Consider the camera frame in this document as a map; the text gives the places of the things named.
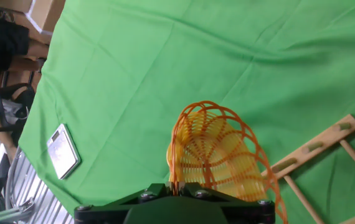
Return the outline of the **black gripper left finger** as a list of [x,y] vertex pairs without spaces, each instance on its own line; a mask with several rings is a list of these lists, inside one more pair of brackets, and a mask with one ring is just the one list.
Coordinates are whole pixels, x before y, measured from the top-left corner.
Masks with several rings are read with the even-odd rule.
[[123,197],[115,202],[103,205],[81,205],[75,215],[169,215],[168,199],[171,199],[170,187],[165,184],[151,184],[144,190]]

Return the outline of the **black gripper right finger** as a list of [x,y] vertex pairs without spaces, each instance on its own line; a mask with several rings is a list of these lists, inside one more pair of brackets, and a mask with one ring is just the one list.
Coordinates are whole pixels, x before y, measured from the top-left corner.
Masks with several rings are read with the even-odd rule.
[[210,202],[219,206],[229,215],[273,215],[274,203],[271,200],[261,199],[247,202],[225,193],[202,187],[198,182],[178,182],[175,184],[179,196]]

